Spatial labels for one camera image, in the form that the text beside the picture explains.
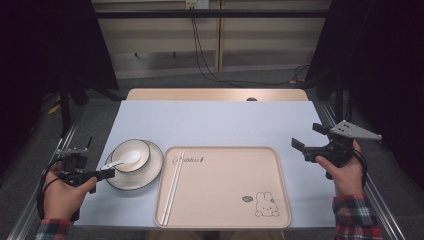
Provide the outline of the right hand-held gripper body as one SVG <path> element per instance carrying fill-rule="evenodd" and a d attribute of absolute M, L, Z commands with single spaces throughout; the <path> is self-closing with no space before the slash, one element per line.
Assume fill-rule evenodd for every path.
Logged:
<path fill-rule="evenodd" d="M 342 120 L 337 125 L 329 128 L 330 132 L 328 134 L 322 134 L 329 138 L 329 143 L 327 145 L 322 147 L 308 147 L 305 145 L 304 151 L 301 153 L 306 161 L 315 162 L 317 156 L 322 156 L 336 167 L 343 167 L 354 154 L 354 139 L 382 139 L 381 135 L 361 128 L 346 120 Z"/>

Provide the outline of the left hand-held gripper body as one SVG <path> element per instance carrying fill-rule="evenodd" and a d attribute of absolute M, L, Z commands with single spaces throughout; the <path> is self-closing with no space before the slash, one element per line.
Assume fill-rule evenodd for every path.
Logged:
<path fill-rule="evenodd" d="M 57 150 L 56 154 L 60 156 L 58 162 L 61 165 L 61 169 L 57 172 L 57 176 L 63 182 L 73 187 L 81 186 L 92 177 L 96 177 L 97 180 L 100 180 L 99 171 L 85 170 L 88 161 L 88 158 L 85 156 L 87 152 L 87 148 Z"/>

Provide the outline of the white ceramic spoon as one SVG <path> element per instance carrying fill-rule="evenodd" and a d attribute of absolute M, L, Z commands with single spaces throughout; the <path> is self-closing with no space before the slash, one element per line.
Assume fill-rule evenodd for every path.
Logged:
<path fill-rule="evenodd" d="M 141 154 L 138 151 L 130 151 L 126 153 L 123 157 L 121 157 L 118 161 L 114 161 L 102 166 L 101 170 L 108 170 L 117 165 L 135 163 L 140 159 L 140 157 Z"/>

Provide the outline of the white bowl with dark rim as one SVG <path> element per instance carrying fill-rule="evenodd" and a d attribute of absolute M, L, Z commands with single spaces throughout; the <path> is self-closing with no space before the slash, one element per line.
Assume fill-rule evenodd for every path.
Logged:
<path fill-rule="evenodd" d="M 150 159 L 150 147 L 143 140 L 131 139 L 127 140 L 116 147 L 112 152 L 111 161 L 118 161 L 126 153 L 130 151 L 138 151 L 141 154 L 140 159 L 131 164 L 117 165 L 115 168 L 120 172 L 134 172 L 144 167 Z"/>

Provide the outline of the white plate with dark rim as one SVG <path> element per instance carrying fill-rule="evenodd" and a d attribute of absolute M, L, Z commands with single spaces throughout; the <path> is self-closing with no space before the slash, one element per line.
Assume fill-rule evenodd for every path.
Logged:
<path fill-rule="evenodd" d="M 159 175 L 163 165 L 162 151 L 153 142 L 148 140 L 143 141 L 150 147 L 150 159 L 147 164 L 134 172 L 120 172 L 113 167 L 112 169 L 115 170 L 115 177 L 107 180 L 111 186 L 125 191 L 136 190 L 148 185 Z M 112 152 L 107 157 L 105 165 L 112 162 Z"/>

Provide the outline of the beige tray with rabbit drawing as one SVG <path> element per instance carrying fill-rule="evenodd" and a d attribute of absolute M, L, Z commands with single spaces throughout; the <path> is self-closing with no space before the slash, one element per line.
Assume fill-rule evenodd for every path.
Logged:
<path fill-rule="evenodd" d="M 172 147 L 155 222 L 169 229 L 282 229 L 291 213 L 270 147 Z"/>

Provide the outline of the person's left hand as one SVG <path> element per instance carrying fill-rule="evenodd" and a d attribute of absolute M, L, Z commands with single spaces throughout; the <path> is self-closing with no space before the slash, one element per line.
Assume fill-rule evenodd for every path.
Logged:
<path fill-rule="evenodd" d="M 78 187 L 70 186 L 57 177 L 56 173 L 60 170 L 60 166 L 53 165 L 46 175 L 43 202 L 45 219 L 70 220 L 97 183 L 97 178 L 92 177 Z"/>

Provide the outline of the person's right hand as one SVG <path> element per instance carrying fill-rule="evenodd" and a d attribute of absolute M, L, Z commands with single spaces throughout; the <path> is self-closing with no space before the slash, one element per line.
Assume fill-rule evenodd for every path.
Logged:
<path fill-rule="evenodd" d="M 352 156 L 348 164 L 341 168 L 334 166 L 322 156 L 317 156 L 315 160 L 332 176 L 336 196 L 363 193 L 362 166 L 355 156 Z"/>

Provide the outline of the black metal stand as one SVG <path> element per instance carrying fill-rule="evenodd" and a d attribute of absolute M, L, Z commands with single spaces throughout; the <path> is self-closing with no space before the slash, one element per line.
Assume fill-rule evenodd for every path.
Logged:
<path fill-rule="evenodd" d="M 343 77 L 341 74 L 337 75 L 337 85 L 335 91 L 335 117 L 337 123 L 343 120 Z"/>
<path fill-rule="evenodd" d="M 88 97 L 78 82 L 72 82 L 67 77 L 63 77 L 60 81 L 59 95 L 62 115 L 61 136 L 64 137 L 71 128 L 69 99 L 72 99 L 76 105 L 83 106 L 88 103 Z"/>

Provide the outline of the yellow floor tape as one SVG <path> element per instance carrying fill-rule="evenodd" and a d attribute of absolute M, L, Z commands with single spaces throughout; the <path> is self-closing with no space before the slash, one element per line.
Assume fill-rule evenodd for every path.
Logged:
<path fill-rule="evenodd" d="M 48 109 L 47 114 L 48 115 L 54 114 L 55 112 L 58 111 L 58 109 L 60 108 L 60 106 L 61 106 L 61 97 L 58 97 L 55 100 L 54 104 Z"/>

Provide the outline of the light blue table mat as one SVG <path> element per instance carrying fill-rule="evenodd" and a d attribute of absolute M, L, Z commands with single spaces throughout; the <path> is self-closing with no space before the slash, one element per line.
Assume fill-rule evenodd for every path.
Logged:
<path fill-rule="evenodd" d="M 292 148 L 295 138 L 323 146 L 326 137 L 313 132 L 319 119 L 310 101 L 140 101 L 123 102 L 104 152 L 130 139 L 149 140 L 163 152 L 172 147 L 270 147 L 278 155 L 291 222 L 287 227 L 331 227 L 333 184 L 324 170 Z M 155 222 L 160 178 L 139 190 L 97 186 L 81 207 L 79 227 L 169 229 Z"/>

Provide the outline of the black horizontal bar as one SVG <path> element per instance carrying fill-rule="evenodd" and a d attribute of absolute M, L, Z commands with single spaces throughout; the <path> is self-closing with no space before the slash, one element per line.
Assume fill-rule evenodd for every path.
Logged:
<path fill-rule="evenodd" d="M 96 11 L 99 19 L 135 18 L 325 18 L 329 10 L 137 10 Z"/>

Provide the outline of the metal floor rail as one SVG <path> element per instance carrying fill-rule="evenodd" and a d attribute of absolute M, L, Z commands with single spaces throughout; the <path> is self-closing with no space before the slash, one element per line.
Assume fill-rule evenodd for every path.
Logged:
<path fill-rule="evenodd" d="M 319 101 L 315 103 L 315 107 L 324 125 L 335 126 L 342 120 L 353 120 L 356 122 L 354 119 L 354 107 L 351 103 L 336 102 L 332 105 L 329 101 Z M 406 240 L 398 221 L 383 199 L 383 195 L 378 190 L 376 182 L 370 173 L 367 173 L 365 192 L 370 197 L 374 211 L 386 235 L 385 239 Z"/>
<path fill-rule="evenodd" d="M 1 240 L 32 240 L 39 224 L 37 191 L 43 170 L 59 158 L 57 150 L 72 147 L 85 107 L 70 111 L 70 125 L 63 130 L 62 113 L 43 115 L 33 134 L 8 169 L 0 188 L 3 220 L 11 223 Z"/>

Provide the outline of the light wooden wall strip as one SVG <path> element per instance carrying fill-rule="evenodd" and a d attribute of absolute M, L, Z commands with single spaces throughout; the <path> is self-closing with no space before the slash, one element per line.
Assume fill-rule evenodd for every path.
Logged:
<path fill-rule="evenodd" d="M 216 0 L 216 10 L 222 10 L 222 0 Z M 222 46 L 221 46 L 221 27 L 222 27 L 222 20 L 221 18 L 217 18 L 216 20 L 216 71 L 221 72 L 222 70 Z"/>

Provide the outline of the white wall power outlet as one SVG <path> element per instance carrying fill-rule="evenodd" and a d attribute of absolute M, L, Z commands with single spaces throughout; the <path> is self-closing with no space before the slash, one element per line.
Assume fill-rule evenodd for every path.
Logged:
<path fill-rule="evenodd" d="M 185 0 L 187 9 L 201 9 L 206 10 L 210 7 L 209 0 Z"/>

